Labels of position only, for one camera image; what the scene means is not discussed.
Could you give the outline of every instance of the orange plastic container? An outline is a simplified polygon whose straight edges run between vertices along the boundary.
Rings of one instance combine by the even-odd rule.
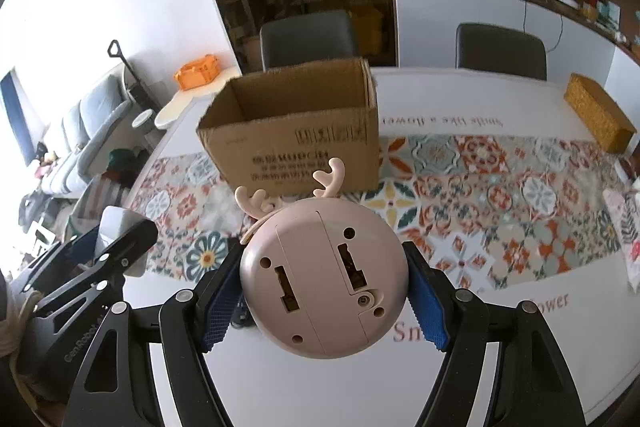
[[[220,73],[220,64],[215,55],[205,55],[188,62],[174,74],[174,80],[181,90],[206,86]]]

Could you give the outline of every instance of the yellow brick-shaped box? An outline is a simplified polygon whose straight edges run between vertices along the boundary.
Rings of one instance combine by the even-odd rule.
[[[605,152],[625,152],[636,128],[600,84],[581,74],[572,73],[564,99]]]

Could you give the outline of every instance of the sofa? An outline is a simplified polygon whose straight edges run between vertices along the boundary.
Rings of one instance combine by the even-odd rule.
[[[42,141],[59,159],[42,179],[44,193],[78,199],[91,179],[105,171],[112,150],[147,146],[143,134],[131,127],[141,109],[127,92],[127,74],[123,64],[117,65],[51,122]]]

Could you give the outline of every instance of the screw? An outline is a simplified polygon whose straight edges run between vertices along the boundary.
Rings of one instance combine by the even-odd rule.
[[[523,301],[522,309],[527,313],[536,313],[538,311],[538,307],[536,306],[535,302],[531,301]]]
[[[193,297],[193,292],[191,290],[180,290],[177,294],[175,294],[175,300],[178,302],[188,302]]]
[[[456,299],[458,299],[460,302],[469,302],[473,298],[474,295],[469,290],[465,290],[464,288],[456,290]]]
[[[116,302],[112,307],[111,307],[111,312],[115,313],[116,315],[120,315],[122,312],[124,312],[127,309],[127,303],[120,301],[120,302]]]

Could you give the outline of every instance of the black chair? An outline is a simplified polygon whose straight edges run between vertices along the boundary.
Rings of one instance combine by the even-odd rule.
[[[296,15],[260,29],[262,69],[293,66],[323,58],[358,56],[358,41],[347,12]]]
[[[462,23],[456,31],[456,67],[546,81],[545,45],[518,30]]]

